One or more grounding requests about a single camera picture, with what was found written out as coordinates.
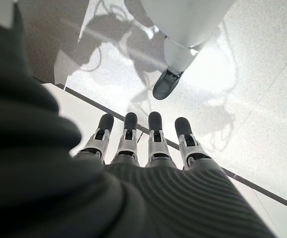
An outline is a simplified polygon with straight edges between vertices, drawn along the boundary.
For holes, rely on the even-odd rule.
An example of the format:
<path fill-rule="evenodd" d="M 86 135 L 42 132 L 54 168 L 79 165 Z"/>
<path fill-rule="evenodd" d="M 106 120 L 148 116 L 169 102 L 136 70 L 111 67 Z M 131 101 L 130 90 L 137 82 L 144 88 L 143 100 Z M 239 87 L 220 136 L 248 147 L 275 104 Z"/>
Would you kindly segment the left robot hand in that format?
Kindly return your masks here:
<path fill-rule="evenodd" d="M 81 133 L 30 74 L 15 0 L 0 0 L 0 238 L 272 238 L 189 121 L 175 129 L 184 168 L 174 164 L 161 116 L 150 113 L 149 156 L 136 152 L 128 113 L 118 151 L 104 163 L 114 118 L 101 117 L 75 156 Z"/>

